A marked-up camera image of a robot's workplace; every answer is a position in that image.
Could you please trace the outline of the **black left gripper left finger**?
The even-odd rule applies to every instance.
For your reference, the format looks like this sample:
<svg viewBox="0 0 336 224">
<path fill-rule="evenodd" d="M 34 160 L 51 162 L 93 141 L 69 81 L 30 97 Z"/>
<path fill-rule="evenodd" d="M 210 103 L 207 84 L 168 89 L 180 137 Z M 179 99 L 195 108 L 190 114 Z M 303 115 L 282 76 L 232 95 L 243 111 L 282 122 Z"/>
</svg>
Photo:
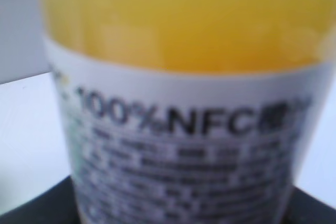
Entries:
<svg viewBox="0 0 336 224">
<path fill-rule="evenodd" d="M 1 215 L 1 223 L 80 223 L 71 178 L 66 177 L 40 196 Z"/>
</svg>

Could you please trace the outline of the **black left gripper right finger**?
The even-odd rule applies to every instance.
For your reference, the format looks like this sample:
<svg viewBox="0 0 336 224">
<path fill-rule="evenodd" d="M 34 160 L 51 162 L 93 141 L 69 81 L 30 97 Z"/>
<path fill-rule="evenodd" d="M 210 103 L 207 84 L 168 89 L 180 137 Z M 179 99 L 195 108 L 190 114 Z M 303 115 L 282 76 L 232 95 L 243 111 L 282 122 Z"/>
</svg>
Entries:
<svg viewBox="0 0 336 224">
<path fill-rule="evenodd" d="M 295 188 L 285 214 L 285 223 L 335 224 L 335 209 Z"/>
</svg>

